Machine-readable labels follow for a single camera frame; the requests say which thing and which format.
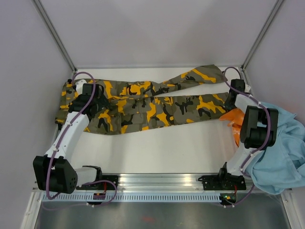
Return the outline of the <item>camouflage trousers yellow green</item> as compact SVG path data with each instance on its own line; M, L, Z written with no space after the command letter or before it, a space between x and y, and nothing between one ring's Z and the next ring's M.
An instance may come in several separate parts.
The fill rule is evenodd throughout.
M167 96L202 84L226 82L217 66L204 65L162 83L153 81L90 80L100 90L102 107L91 116L86 132L120 135L219 119L228 112L229 93Z

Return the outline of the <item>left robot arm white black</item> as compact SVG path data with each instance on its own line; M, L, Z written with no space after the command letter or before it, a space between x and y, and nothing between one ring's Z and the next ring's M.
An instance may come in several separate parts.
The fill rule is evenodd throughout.
M74 86L79 94L69 105L66 121L53 145L43 156L36 156L33 169L38 188L53 199L51 192L71 194L77 187L90 186L100 189L104 178L97 166L73 168L70 164L74 149L82 132L103 108L109 105L104 87L80 80Z

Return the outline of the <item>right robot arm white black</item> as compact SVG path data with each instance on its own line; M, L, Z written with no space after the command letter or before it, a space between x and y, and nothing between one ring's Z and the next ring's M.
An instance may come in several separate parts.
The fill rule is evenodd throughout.
M223 190L245 190L246 168L255 157L276 142L279 111L265 107L247 94L243 80L232 80L229 93L227 104L240 109L244 119L237 151L219 170L217 183Z

